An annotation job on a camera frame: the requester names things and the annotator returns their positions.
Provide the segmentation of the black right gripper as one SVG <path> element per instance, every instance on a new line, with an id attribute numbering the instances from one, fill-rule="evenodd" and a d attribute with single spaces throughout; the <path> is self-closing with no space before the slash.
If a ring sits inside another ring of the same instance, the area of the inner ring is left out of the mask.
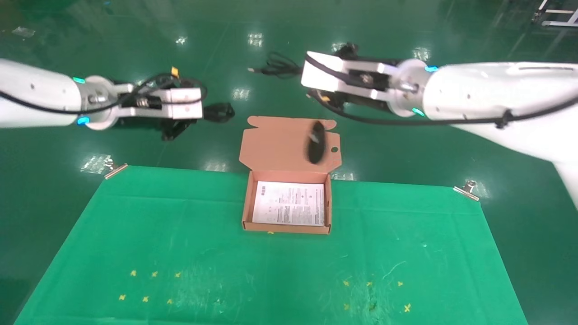
<path id="1" fill-rule="evenodd" d="M 335 56 L 341 60 L 358 60 L 359 46 L 353 43 L 346 43 L 340 49 L 335 51 Z M 308 90 L 307 96 L 313 98 L 322 106 L 331 111 L 344 111 L 344 103 L 371 107 L 376 110 L 392 112 L 388 102 L 378 101 L 370 98 L 359 96 L 343 96 L 339 93 L 333 93 L 323 90 Z"/>

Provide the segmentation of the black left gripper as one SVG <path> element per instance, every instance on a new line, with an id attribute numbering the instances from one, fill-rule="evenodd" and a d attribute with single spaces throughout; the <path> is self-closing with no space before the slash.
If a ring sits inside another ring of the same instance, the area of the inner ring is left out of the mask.
<path id="1" fill-rule="evenodd" d="M 208 105 L 203 107 L 204 120 L 219 121 L 219 105 Z M 190 125 L 195 124 L 195 119 L 188 120 L 171 120 L 171 119 L 154 119 L 152 117 L 120 117 L 112 125 L 112 129 L 136 129 L 136 130 L 153 130 L 162 131 L 163 141 L 173 141 L 180 136 Z"/>

